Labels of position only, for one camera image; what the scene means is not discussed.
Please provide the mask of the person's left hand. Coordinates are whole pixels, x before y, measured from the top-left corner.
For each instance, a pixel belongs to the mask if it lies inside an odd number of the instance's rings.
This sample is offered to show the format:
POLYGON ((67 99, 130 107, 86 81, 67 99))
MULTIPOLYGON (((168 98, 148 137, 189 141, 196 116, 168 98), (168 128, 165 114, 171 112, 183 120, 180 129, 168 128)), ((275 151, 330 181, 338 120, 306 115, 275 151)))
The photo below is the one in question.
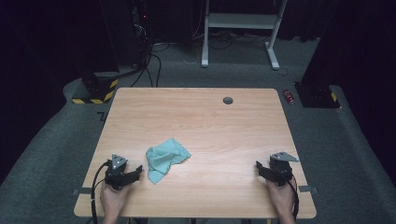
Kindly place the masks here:
POLYGON ((110 185, 103 184, 100 200, 104 207, 105 219, 116 220, 120 216, 131 188, 131 185, 127 185, 121 190, 115 190, 110 185))

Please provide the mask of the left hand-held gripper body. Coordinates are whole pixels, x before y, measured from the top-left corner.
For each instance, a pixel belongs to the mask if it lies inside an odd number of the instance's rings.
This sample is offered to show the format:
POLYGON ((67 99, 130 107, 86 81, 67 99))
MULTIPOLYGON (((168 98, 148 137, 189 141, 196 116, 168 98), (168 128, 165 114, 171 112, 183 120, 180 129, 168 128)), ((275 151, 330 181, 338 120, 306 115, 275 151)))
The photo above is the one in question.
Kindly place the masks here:
POLYGON ((111 160, 107 166, 105 182, 114 190, 122 190, 125 186, 124 171, 128 160, 115 153, 112 154, 111 160))

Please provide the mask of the teal cloth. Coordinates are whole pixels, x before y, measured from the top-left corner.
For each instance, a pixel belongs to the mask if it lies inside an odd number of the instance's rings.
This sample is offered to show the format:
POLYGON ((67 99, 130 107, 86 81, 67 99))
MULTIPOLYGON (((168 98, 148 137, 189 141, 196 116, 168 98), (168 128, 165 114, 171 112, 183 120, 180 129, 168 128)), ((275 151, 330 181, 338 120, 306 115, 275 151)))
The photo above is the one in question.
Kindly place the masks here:
POLYGON ((176 139, 170 138, 146 152, 148 161, 148 179, 152 184, 158 184, 174 164, 180 164, 191 156, 176 139))

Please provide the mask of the person's right hand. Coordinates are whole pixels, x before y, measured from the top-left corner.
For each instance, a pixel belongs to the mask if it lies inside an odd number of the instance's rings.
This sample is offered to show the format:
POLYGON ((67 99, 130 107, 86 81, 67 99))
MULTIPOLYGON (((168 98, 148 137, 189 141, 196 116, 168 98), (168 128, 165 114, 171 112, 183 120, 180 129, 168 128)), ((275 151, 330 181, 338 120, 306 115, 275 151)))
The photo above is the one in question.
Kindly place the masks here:
POLYGON ((294 190, 296 182, 294 179, 289 184, 277 186, 274 182, 267 180, 266 185, 270 192, 270 198, 278 214, 279 219, 293 220, 294 190))

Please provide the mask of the black stand base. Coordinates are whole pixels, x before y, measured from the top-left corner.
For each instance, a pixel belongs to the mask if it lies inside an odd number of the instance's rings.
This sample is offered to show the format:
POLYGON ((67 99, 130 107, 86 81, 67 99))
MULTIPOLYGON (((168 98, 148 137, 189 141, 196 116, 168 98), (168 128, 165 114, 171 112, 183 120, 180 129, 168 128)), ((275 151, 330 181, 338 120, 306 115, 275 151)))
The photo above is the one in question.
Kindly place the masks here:
POLYGON ((339 108, 340 104, 335 93, 329 87, 304 85, 295 82, 294 87, 303 107, 307 108, 339 108))

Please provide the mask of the dark equipment rack with light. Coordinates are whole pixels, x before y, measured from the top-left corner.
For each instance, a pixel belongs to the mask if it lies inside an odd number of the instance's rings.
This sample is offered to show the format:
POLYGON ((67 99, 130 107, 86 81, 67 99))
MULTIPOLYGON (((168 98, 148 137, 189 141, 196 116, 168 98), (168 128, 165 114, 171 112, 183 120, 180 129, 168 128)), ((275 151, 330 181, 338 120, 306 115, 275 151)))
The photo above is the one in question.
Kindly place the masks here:
POLYGON ((134 39, 137 44, 139 67, 143 67, 152 44, 152 25, 149 0, 130 0, 134 26, 134 39))

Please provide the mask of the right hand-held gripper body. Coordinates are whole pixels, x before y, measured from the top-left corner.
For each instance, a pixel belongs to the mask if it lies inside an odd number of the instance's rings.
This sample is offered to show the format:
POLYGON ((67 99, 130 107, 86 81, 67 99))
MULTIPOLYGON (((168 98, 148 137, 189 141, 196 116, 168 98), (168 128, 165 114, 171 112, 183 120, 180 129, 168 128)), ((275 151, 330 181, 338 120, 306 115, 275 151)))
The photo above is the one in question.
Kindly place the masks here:
POLYGON ((274 182, 281 187, 293 178, 291 162, 299 162, 300 160, 287 152, 278 152, 270 156, 270 169, 275 173, 274 182))

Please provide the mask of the black base with yellow stripes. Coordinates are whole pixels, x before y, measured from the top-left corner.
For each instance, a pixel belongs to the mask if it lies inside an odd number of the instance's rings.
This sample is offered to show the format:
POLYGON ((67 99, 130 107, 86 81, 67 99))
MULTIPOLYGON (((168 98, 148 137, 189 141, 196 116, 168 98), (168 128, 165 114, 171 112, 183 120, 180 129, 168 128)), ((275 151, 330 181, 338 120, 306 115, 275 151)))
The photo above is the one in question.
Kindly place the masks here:
POLYGON ((118 82, 116 78, 89 74, 78 83, 72 96, 72 102, 77 105, 106 104, 113 96, 118 82))

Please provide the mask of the white metal stand frame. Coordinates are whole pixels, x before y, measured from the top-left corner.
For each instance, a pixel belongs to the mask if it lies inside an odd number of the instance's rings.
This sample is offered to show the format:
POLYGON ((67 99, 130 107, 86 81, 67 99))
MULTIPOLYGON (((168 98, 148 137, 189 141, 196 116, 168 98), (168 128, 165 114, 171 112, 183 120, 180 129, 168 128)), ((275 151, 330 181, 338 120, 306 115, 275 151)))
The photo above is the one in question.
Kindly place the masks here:
POLYGON ((208 37, 210 28, 235 28, 271 30, 270 40, 264 43, 270 63, 274 70, 279 70, 280 65, 274 51, 274 44, 283 19, 288 0, 281 0, 279 11, 274 15, 262 14, 235 14, 235 13, 212 13, 210 11, 210 0, 205 0, 205 25, 204 42, 202 48, 201 66, 209 65, 208 37))

